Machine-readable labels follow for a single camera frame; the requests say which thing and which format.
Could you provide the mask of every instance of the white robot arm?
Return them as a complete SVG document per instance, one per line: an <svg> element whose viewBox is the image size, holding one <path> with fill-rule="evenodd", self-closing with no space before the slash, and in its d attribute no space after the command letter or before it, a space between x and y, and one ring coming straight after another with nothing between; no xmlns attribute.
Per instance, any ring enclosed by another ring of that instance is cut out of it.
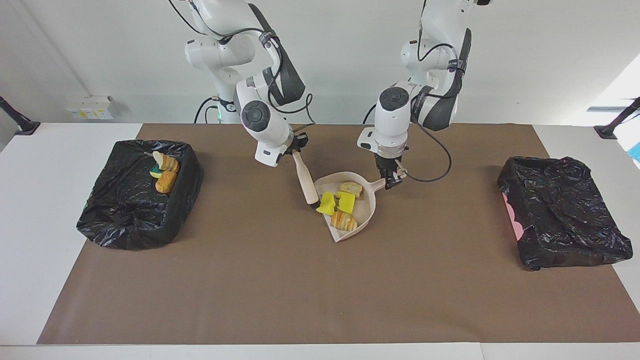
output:
<svg viewBox="0 0 640 360"><path fill-rule="evenodd" d="M397 169L408 150L409 124L438 131L454 118L471 49L467 17L473 4L488 5L492 1L424 2L419 39L407 42L401 51L402 64L411 78L380 94L374 127L364 129L358 138L359 147L375 153L376 166L387 180L386 189L402 181Z"/></svg>
<svg viewBox="0 0 640 360"><path fill-rule="evenodd" d="M308 138L305 133L294 134L275 108L300 100L305 92L305 84L275 31L255 5L243 0L188 1L196 27L207 36L189 41L185 55L190 64L212 76L222 105L222 121L242 123L258 141L255 159L265 165L276 167L284 154L292 155L307 203L317 204L313 181L300 157ZM260 40L273 64L242 79L230 67L253 60L255 52L248 36Z"/></svg>

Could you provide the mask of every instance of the white table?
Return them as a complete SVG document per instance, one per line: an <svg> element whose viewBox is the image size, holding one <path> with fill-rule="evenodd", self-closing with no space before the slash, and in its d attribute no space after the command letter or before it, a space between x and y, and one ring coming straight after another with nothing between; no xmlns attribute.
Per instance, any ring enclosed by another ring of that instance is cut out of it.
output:
<svg viewBox="0 0 640 360"><path fill-rule="evenodd" d="M35 346L85 238L75 223L113 143L140 124L42 124L0 152L0 359L638 359L632 344ZM640 249L640 171L590 127L536 126L549 155L593 171L618 227ZM614 266L640 308L640 259Z"/></svg>

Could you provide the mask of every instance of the yellow sponge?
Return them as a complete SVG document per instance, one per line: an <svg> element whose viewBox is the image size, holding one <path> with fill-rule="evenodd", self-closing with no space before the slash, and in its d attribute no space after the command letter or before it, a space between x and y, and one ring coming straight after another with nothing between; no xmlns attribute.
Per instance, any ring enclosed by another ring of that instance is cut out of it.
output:
<svg viewBox="0 0 640 360"><path fill-rule="evenodd" d="M322 194L320 206L316 209L316 211L329 216L332 216L335 213L335 199L333 198L332 193L325 192L324 194Z"/></svg>
<svg viewBox="0 0 640 360"><path fill-rule="evenodd" d="M353 206L356 203L356 195L348 192L338 192L335 196L340 199L340 202L338 203L338 210L347 214L353 214Z"/></svg>
<svg viewBox="0 0 640 360"><path fill-rule="evenodd" d="M151 169L149 174L151 174L151 176L156 179L160 179L162 177L162 170L160 170L160 167L158 166L158 164L156 164L153 169Z"/></svg>

